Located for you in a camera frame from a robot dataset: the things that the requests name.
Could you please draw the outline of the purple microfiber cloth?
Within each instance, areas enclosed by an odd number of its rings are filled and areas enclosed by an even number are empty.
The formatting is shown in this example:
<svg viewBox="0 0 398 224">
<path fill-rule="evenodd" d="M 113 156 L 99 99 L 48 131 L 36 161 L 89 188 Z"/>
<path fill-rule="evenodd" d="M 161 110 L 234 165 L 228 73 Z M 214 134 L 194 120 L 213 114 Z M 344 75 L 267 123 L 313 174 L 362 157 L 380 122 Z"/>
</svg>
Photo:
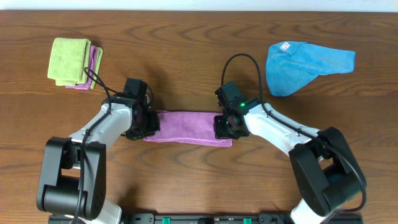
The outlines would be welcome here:
<svg viewBox="0 0 398 224">
<path fill-rule="evenodd" d="M 148 142 L 178 142 L 201 146 L 231 147 L 231 139 L 215 138 L 214 118 L 221 113 L 158 111 L 160 130 L 144 138 Z"/>
</svg>

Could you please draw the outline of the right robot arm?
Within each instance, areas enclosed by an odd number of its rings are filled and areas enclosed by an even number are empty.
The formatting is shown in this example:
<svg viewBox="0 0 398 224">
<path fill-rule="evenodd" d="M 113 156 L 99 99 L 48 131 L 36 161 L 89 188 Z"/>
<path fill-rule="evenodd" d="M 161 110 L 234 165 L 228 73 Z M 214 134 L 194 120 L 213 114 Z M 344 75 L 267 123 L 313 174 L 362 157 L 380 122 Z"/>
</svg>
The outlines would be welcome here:
<svg viewBox="0 0 398 224">
<path fill-rule="evenodd" d="M 270 104 L 244 97 L 218 99 L 223 114 L 215 118 L 217 138 L 239 139 L 259 136 L 289 156 L 302 196 L 291 211 L 294 223 L 327 223 L 341 206 L 362 195 L 367 199 L 366 178 L 342 133 L 330 127 L 324 131 L 304 126 L 276 111 Z"/>
</svg>

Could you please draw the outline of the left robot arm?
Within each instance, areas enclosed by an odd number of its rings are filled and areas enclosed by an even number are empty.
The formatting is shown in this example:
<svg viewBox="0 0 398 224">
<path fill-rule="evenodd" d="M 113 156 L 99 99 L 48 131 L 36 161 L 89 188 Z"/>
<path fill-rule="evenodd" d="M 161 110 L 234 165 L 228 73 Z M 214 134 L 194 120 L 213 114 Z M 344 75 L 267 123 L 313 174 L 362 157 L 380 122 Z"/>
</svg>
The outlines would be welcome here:
<svg viewBox="0 0 398 224">
<path fill-rule="evenodd" d="M 79 131 L 47 141 L 37 208 L 64 215 L 71 223 L 120 223 L 121 207 L 106 199 L 106 153 L 122 134 L 135 141 L 159 129 L 157 112 L 142 101 L 121 96 L 104 100 Z"/>
</svg>

